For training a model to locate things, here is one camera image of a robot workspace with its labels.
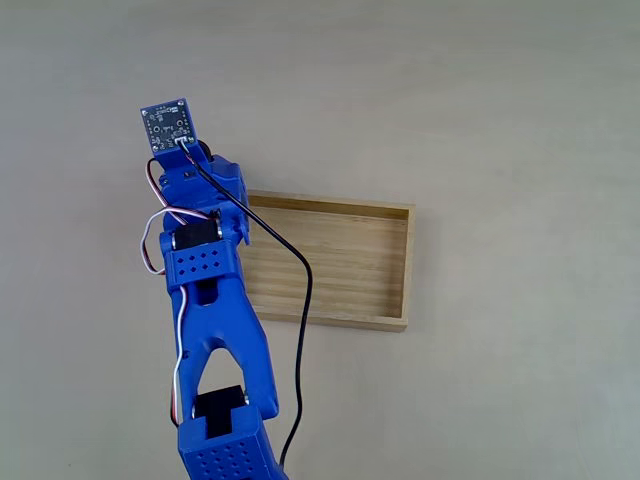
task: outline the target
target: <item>circuit board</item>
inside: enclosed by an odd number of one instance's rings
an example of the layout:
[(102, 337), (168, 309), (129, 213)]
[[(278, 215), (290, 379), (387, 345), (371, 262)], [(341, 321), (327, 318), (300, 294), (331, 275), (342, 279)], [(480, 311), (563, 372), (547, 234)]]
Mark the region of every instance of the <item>circuit board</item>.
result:
[(140, 113), (154, 153), (178, 148), (176, 141), (180, 139), (185, 144), (197, 141), (189, 106), (184, 98), (143, 108)]

